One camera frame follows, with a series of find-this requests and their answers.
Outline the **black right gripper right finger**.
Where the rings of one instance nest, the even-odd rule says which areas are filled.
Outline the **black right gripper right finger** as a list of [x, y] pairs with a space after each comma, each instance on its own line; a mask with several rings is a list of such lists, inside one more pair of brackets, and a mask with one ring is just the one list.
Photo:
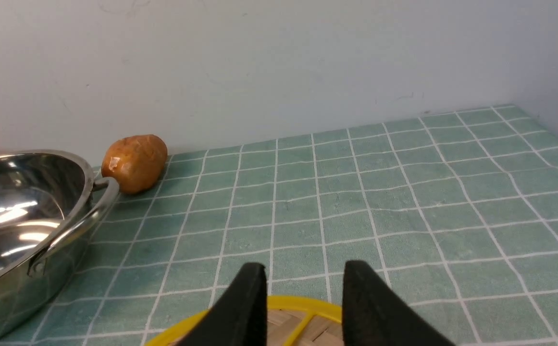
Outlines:
[[346, 346], [452, 346], [363, 260], [345, 263], [342, 333]]

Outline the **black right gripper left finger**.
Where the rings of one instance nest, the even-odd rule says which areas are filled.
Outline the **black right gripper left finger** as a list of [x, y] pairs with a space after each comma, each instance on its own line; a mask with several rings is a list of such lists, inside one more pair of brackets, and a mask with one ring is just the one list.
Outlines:
[[265, 346], [267, 297], [264, 265], [245, 263], [221, 298], [178, 344]]

